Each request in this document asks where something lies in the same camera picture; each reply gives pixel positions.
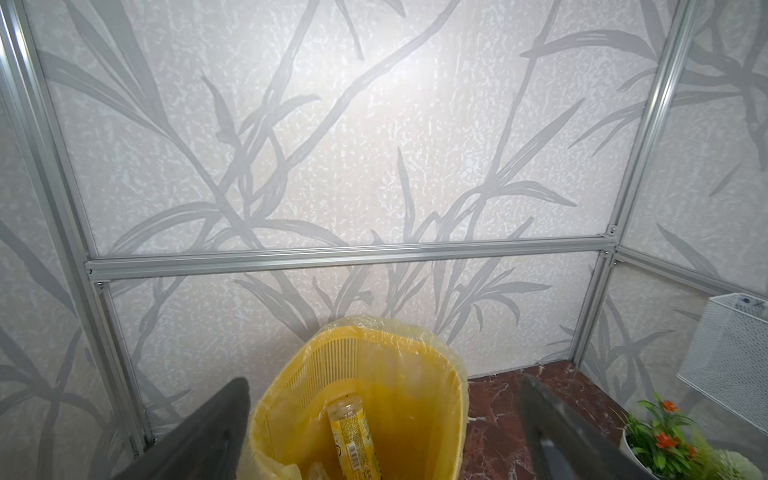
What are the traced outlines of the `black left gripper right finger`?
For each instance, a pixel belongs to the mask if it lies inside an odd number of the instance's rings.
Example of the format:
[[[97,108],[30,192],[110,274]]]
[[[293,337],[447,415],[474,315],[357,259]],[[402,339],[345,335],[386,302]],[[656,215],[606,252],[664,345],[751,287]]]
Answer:
[[[538,379],[523,377],[518,408],[538,479],[653,477]]]

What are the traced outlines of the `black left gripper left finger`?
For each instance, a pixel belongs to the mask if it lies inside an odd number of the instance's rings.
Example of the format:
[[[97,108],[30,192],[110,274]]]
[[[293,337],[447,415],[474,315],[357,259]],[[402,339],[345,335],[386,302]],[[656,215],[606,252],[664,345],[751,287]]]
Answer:
[[[249,411],[249,384],[234,378],[116,477],[234,479]]]

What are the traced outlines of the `yellow label bottle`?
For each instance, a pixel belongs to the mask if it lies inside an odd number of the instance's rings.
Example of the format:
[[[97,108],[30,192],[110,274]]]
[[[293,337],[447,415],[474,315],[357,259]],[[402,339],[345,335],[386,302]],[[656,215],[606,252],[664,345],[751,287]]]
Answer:
[[[382,479],[361,398],[356,394],[341,397],[328,406],[327,415],[343,477]]]

